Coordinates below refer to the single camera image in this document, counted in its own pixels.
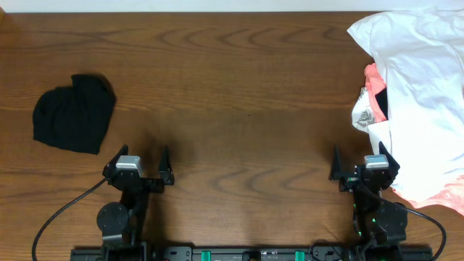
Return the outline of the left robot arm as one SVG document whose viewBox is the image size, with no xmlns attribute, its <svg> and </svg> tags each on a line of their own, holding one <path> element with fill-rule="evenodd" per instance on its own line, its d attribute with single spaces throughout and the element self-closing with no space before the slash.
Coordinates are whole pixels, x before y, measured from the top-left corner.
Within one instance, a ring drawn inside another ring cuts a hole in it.
<svg viewBox="0 0 464 261">
<path fill-rule="evenodd" d="M 104 260 L 151 260 L 150 244 L 141 240 L 151 194 L 161 194 L 175 183 L 167 148 L 162 151 L 158 178 L 143 177 L 139 156 L 131 156 L 128 146 L 105 165 L 102 175 L 109 185 L 122 192 L 120 201 L 104 205 L 96 218 L 102 233 Z"/>
</svg>

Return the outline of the white leaf-print garment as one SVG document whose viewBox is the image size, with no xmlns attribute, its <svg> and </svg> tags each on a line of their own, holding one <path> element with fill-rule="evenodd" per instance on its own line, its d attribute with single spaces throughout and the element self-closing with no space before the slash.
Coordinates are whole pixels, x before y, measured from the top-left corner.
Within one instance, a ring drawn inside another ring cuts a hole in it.
<svg viewBox="0 0 464 261">
<path fill-rule="evenodd" d="M 368 126 L 376 122 L 366 87 L 360 89 L 360 95 L 352 109 L 351 116 L 353 127 L 365 133 L 368 133 Z"/>
</svg>

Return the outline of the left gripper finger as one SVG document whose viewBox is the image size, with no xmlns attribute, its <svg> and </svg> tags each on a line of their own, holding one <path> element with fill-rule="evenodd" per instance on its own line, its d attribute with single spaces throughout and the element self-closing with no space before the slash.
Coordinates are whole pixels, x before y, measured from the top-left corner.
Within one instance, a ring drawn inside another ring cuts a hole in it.
<svg viewBox="0 0 464 261">
<path fill-rule="evenodd" d="M 164 147 L 159 161 L 158 173 L 171 173 L 168 148 Z"/>
<path fill-rule="evenodd" d="M 119 152 L 105 165 L 105 170 L 114 170 L 116 168 L 117 161 L 121 156 L 128 154 L 128 145 L 124 144 Z"/>
</svg>

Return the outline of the white t-shirt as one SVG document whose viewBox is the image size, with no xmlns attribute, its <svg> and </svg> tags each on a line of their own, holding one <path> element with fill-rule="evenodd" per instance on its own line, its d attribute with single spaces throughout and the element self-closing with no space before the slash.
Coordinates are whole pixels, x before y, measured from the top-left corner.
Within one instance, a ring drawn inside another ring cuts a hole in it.
<svg viewBox="0 0 464 261">
<path fill-rule="evenodd" d="M 437 195 L 463 176 L 463 11 L 382 12 L 347 32 L 386 83 L 393 189 Z"/>
</svg>

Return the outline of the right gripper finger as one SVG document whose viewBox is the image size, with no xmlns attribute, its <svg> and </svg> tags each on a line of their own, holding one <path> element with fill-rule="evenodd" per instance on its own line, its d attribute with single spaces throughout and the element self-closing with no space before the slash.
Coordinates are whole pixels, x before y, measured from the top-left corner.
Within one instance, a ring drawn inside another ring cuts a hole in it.
<svg viewBox="0 0 464 261">
<path fill-rule="evenodd" d="M 337 146 L 335 146 L 333 150 L 333 159 L 332 159 L 331 169 L 329 173 L 329 180 L 330 181 L 339 180 L 341 177 L 341 173 L 342 173 L 341 158 L 339 154 L 339 149 Z"/>
<path fill-rule="evenodd" d="M 380 141 L 379 145 L 379 153 L 386 156 L 387 162 L 389 163 L 389 173 L 390 176 L 397 176 L 398 171 L 400 169 L 399 163 L 393 158 L 393 156 L 388 152 L 384 143 Z"/>
</svg>

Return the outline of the folded black garment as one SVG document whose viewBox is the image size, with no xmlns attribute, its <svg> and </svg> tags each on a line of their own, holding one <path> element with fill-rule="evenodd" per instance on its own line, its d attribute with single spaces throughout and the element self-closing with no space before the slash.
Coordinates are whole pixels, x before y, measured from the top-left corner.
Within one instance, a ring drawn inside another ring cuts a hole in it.
<svg viewBox="0 0 464 261">
<path fill-rule="evenodd" d="M 33 139 L 72 152 L 98 154 L 117 98 L 98 74 L 74 74 L 70 86 L 56 87 L 33 110 Z"/>
</svg>

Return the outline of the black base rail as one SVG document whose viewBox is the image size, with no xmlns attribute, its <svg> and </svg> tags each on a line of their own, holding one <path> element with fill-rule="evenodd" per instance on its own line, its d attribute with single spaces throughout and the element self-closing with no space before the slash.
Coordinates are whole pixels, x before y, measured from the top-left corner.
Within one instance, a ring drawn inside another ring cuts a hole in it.
<svg viewBox="0 0 464 261">
<path fill-rule="evenodd" d="M 367 249 L 329 245 L 315 245 L 307 249 L 246 249 L 246 248 L 192 248 L 173 246 L 152 251 L 140 246 L 129 249 L 74 249 L 70 261 L 152 260 L 152 261 L 355 261 L 355 260 L 431 260 L 428 247 L 388 246 Z"/>
</svg>

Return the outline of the black t-shirt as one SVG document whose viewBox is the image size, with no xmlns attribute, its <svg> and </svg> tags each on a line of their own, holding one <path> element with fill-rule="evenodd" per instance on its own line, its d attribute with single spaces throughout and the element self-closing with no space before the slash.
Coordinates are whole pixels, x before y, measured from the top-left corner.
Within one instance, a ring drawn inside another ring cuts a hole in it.
<svg viewBox="0 0 464 261">
<path fill-rule="evenodd" d="M 380 122 L 388 120 L 388 97 L 387 97 L 387 89 L 384 88 L 382 91 L 378 92 L 375 95 L 378 108 L 380 109 L 380 112 L 377 114 L 376 119 L 379 120 Z"/>
</svg>

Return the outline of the coral pink garment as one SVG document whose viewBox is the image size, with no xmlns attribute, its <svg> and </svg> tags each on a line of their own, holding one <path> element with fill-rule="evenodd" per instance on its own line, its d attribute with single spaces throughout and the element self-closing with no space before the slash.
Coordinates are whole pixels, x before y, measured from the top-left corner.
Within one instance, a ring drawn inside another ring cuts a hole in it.
<svg viewBox="0 0 464 261">
<path fill-rule="evenodd" d="M 373 110 L 376 122 L 368 126 L 368 134 L 373 142 L 373 151 L 378 152 L 374 146 L 382 141 L 386 147 L 391 143 L 389 121 L 385 120 L 380 122 L 376 119 L 377 114 L 380 112 L 375 95 L 386 88 L 383 78 L 379 75 L 376 64 L 367 65 L 364 69 L 365 74 L 365 87 L 368 90 L 370 106 Z M 444 188 L 436 195 L 419 202 L 409 200 L 404 197 L 398 190 L 393 189 L 394 193 L 401 198 L 407 200 L 414 208 L 419 209 L 431 205 L 441 205 L 455 210 L 463 215 L 463 176 L 460 176 L 456 181 L 447 183 Z"/>
</svg>

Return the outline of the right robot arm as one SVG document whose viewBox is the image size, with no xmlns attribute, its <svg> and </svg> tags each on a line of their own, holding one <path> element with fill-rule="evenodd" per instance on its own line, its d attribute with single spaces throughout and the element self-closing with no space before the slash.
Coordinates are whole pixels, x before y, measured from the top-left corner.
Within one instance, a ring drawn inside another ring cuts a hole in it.
<svg viewBox="0 0 464 261">
<path fill-rule="evenodd" d="M 407 212 L 401 204 L 381 197 L 400 169 L 383 143 L 379 153 L 368 155 L 352 170 L 342 167 L 339 149 L 333 151 L 329 179 L 339 183 L 341 192 L 354 198 L 352 222 L 359 236 L 356 245 L 343 253 L 344 260 L 401 260 L 398 243 L 406 239 Z"/>
</svg>

